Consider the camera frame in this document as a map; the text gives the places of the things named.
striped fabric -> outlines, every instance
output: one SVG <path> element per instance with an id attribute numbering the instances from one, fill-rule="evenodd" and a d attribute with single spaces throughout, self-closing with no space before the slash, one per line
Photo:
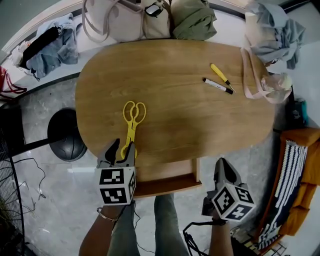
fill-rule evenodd
<path id="1" fill-rule="evenodd" d="M 279 237 L 278 231 L 288 218 L 299 189 L 297 185 L 302 178 L 308 147 L 299 146 L 290 140 L 287 140 L 285 144 L 280 178 L 272 198 L 267 221 L 258 240 L 259 250 L 268 247 Z"/>

leg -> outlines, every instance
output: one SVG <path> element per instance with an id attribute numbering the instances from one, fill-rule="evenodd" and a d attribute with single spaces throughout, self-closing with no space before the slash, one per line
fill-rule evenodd
<path id="1" fill-rule="evenodd" d="M 179 233 L 174 194 L 159 195 L 154 200 L 155 255 L 188 256 Z"/>
<path id="2" fill-rule="evenodd" d="M 112 232 L 107 256 L 140 256 L 134 228 L 135 204 L 128 205 Z"/>

fan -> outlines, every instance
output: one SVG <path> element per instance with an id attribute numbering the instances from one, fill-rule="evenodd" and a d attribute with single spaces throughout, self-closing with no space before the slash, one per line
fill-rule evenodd
<path id="1" fill-rule="evenodd" d="M 21 256 L 24 250 L 24 218 L 18 180 L 0 128 L 0 255 Z"/>

red bag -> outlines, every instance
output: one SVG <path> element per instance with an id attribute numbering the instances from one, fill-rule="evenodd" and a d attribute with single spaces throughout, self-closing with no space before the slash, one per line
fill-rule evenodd
<path id="1" fill-rule="evenodd" d="M 8 90 L 4 90 L 5 80 L 9 87 Z M 11 79 L 7 70 L 4 67 L 0 66 L 0 92 L 1 92 L 0 96 L 3 97 L 3 99 L 0 98 L 1 101 L 12 101 L 14 99 L 13 97 L 4 95 L 3 93 L 23 94 L 26 91 L 27 91 L 27 88 L 22 88 L 20 86 L 13 84 L 11 82 Z"/>

wooden table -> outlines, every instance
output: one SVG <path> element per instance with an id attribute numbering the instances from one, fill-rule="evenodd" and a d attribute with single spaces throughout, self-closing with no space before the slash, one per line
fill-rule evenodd
<path id="1" fill-rule="evenodd" d="M 203 83 L 205 77 L 223 85 L 210 63 L 221 69 L 237 93 L 230 95 Z M 254 64 L 260 76 L 267 73 L 258 58 Z M 248 85 L 255 91 L 249 70 Z M 274 106 L 264 99 L 247 99 L 242 83 L 238 47 L 169 39 L 116 44 L 88 61 L 79 76 L 75 93 L 78 128 L 97 156 L 115 138 L 124 145 L 128 125 L 123 107 L 127 101 L 143 102 L 147 113 L 135 133 L 135 165 L 148 170 L 138 171 L 137 181 L 167 178 L 159 175 L 161 170 L 157 178 L 150 177 L 150 166 L 247 148 L 267 136 Z M 172 169 L 163 173 L 172 176 Z"/>

